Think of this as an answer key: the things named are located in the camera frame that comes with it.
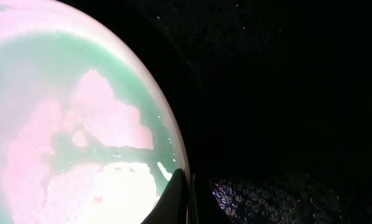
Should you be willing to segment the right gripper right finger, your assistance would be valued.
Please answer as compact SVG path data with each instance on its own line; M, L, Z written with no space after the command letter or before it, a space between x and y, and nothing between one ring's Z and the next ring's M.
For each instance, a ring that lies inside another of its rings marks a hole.
M232 224L220 208L207 181L194 174L189 200L189 214L192 224Z

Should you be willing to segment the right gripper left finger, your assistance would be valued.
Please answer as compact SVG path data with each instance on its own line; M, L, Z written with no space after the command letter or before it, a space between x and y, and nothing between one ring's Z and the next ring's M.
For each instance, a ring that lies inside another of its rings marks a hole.
M188 187L185 173L176 169L159 201L141 224L186 224Z

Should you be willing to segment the white plate with green stain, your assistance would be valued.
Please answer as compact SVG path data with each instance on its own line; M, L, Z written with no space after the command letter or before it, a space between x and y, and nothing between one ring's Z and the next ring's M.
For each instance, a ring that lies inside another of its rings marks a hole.
M0 1L0 223L142 223L182 136L151 73L59 1Z

